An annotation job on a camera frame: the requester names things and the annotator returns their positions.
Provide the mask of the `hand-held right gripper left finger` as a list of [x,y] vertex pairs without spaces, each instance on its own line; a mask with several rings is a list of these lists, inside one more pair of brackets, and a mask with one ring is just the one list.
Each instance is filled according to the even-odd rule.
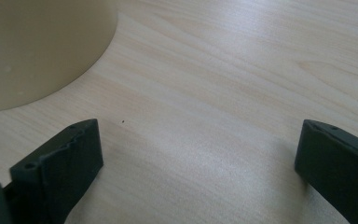
[[63,224],[103,167],[97,119],[72,124],[10,169],[15,224]]

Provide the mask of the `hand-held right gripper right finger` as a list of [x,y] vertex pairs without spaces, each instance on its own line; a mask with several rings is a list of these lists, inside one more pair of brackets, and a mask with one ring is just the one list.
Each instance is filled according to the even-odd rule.
[[295,170],[351,224],[358,224],[358,137],[304,120]]

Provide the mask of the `beige round container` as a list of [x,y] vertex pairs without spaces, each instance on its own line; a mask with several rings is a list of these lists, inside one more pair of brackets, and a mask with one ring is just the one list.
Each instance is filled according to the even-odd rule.
[[0,110],[65,87],[117,28],[117,0],[0,0]]

